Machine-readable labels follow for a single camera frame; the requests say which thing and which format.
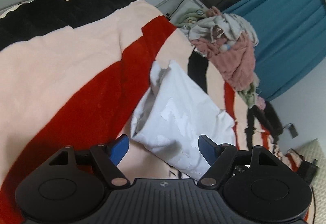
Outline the black wall socket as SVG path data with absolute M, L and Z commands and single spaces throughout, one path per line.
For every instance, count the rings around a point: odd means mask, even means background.
M 286 128 L 292 138 L 296 138 L 298 136 L 298 131 L 293 123 L 287 124 Z

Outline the right blue curtain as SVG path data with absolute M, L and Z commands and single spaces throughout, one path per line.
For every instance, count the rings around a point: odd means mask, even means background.
M 255 73 L 266 100 L 288 91 L 325 58 L 325 0 L 240 0 L 225 9 L 256 31 Z

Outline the striped fleece blanket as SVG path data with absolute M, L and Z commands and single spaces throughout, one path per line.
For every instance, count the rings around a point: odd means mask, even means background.
M 1 223 L 303 223 L 309 185 L 267 145 L 237 143 L 222 186 L 195 180 L 131 139 L 152 64 L 175 61 L 234 120 L 254 44 L 189 40 L 143 0 L 34 0 L 1 16 Z M 127 135 L 107 186 L 89 149 Z

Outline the beige quilted pillow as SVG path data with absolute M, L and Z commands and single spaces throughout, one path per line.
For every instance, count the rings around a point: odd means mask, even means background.
M 312 182 L 316 206 L 314 223 L 325 223 L 325 154 L 318 139 L 300 146 L 296 151 L 302 155 L 306 161 L 313 162 L 315 159 L 317 160 L 319 170 Z

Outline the white t-shirt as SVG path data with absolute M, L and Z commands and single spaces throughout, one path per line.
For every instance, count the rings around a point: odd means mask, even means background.
M 150 87 L 131 118 L 131 139 L 189 177 L 199 180 L 209 164 L 198 148 L 200 135 L 235 144 L 233 118 L 175 61 L 152 64 Z

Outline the grey white hoodie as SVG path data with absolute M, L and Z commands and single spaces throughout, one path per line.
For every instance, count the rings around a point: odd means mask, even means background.
M 200 20 L 188 32 L 189 40 L 205 38 L 214 43 L 223 35 L 233 42 L 238 41 L 241 34 L 245 32 L 250 41 L 257 46 L 259 39 L 256 31 L 243 17 L 236 14 L 222 14 Z

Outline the pink small garment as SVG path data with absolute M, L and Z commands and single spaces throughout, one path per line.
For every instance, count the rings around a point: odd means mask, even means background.
M 264 111 L 265 108 L 266 108 L 266 102 L 265 102 L 265 99 L 262 98 L 262 97 L 260 97 L 260 96 L 257 96 L 257 99 L 256 99 L 256 106 L 257 106 L 260 110 Z

